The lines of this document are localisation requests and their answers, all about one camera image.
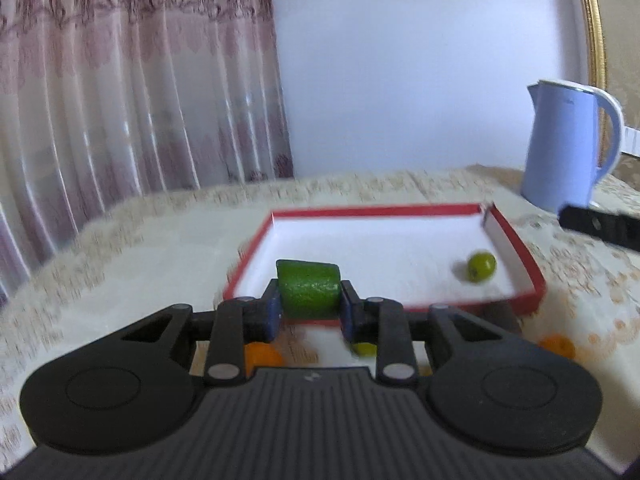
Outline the pink patterned curtain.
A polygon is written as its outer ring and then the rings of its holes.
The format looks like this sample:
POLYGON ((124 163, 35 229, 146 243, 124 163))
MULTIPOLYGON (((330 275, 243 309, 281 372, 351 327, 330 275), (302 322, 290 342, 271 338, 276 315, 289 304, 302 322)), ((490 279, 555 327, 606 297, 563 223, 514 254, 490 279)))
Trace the pink patterned curtain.
POLYGON ((132 196, 288 178, 272 0, 1 0, 1 295, 132 196))

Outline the green cucumber piece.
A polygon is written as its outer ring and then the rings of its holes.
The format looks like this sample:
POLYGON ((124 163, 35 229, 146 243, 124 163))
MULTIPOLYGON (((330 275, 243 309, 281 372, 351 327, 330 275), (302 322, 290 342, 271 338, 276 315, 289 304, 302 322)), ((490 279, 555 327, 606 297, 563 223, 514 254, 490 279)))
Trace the green cucumber piece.
POLYGON ((341 271, 334 263, 279 259, 282 310, 293 320, 335 318, 341 303, 341 271))

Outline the red shallow box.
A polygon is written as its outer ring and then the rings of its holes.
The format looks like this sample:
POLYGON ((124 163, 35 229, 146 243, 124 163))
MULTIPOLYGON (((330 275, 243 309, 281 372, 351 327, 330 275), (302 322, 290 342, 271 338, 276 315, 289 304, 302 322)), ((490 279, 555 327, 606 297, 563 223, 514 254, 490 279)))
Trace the red shallow box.
POLYGON ((526 315, 547 291, 534 257, 494 204, 271 211, 241 252, 222 296, 260 296, 276 277, 279 259, 334 263, 360 297, 387 297, 420 311, 452 304, 478 312, 506 301, 515 314, 526 315), (497 259, 486 282, 466 276, 474 252, 497 259))

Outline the small green jujube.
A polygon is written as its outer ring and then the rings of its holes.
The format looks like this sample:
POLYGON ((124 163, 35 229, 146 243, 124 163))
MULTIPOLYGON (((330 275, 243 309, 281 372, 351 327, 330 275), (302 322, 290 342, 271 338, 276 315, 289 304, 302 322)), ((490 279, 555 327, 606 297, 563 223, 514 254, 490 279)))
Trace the small green jujube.
POLYGON ((497 269, 497 259, 491 252, 474 252, 466 263, 466 276, 472 283, 486 282, 497 269))

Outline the green round fruit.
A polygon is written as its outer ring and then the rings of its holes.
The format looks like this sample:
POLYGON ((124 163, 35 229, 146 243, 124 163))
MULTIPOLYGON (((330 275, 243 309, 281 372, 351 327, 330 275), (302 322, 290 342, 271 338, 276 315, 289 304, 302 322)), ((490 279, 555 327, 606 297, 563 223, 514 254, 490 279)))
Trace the green round fruit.
POLYGON ((375 359, 378 354, 378 346, 368 342, 358 342, 349 347, 350 352, 358 359, 375 359))

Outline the white wall switch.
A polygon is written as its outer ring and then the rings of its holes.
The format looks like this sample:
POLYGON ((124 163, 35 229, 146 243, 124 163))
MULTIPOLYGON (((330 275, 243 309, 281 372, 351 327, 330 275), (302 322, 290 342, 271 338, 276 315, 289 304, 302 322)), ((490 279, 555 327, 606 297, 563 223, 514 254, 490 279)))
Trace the white wall switch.
POLYGON ((626 127, 622 148, 620 149, 624 154, 640 157, 640 131, 636 128, 626 127))

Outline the large orange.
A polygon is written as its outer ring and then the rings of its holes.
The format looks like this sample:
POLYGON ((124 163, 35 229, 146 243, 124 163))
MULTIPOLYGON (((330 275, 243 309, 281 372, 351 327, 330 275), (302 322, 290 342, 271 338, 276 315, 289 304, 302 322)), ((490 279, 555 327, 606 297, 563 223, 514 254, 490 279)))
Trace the large orange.
POLYGON ((244 346, 245 374, 253 375, 258 367, 282 367, 285 359, 273 344, 266 342, 251 342, 244 346))

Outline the cream floral tablecloth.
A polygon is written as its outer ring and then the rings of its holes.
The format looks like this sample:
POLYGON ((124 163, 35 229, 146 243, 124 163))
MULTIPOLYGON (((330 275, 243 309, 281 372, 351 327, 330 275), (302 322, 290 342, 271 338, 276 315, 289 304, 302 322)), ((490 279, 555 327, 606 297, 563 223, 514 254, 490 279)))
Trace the cream floral tablecloth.
POLYGON ((623 469, 639 453, 639 257, 561 230, 520 195, 518 170, 480 165, 221 185, 135 197, 87 224, 1 310, 1 465, 32 449, 18 392, 40 364, 168 304, 208 310, 270 210, 493 203, 548 285, 527 338, 562 334, 598 378, 603 410, 589 445, 623 469))

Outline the gold headboard frame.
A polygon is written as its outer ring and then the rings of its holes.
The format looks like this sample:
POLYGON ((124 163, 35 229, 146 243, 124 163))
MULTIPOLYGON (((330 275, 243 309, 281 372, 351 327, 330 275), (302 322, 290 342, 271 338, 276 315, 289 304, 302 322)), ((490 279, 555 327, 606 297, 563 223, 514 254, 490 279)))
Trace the gold headboard frame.
POLYGON ((587 76, 593 86, 606 88, 606 47, 599 0, 579 0, 587 49, 587 76))

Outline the small orange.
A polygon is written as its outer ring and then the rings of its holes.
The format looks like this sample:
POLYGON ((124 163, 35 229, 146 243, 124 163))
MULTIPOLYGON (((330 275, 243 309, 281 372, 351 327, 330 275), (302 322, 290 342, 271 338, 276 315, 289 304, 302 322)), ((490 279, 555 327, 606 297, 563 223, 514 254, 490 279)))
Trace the small orange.
POLYGON ((562 356, 565 359, 574 360, 576 358, 574 342, 567 336, 561 334, 549 335, 541 338, 537 344, 540 348, 550 351, 557 356, 562 356))

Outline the blue electric kettle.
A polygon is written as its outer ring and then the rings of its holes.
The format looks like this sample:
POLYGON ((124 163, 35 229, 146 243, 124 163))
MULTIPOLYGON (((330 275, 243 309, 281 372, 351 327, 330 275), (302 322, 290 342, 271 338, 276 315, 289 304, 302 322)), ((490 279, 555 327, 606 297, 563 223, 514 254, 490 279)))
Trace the blue electric kettle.
POLYGON ((620 160, 625 123, 612 94, 567 80, 527 88, 535 118, 521 194, 557 214, 567 205, 590 206, 594 187, 620 160))

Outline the dark sugarcane piece right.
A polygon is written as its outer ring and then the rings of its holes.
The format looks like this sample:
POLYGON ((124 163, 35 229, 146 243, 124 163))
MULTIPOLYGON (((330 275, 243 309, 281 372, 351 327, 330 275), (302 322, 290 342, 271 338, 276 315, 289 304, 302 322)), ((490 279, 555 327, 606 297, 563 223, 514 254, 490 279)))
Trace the dark sugarcane piece right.
POLYGON ((510 304, 506 301, 494 301, 485 304, 480 318, 506 332, 521 335, 521 323, 510 304))

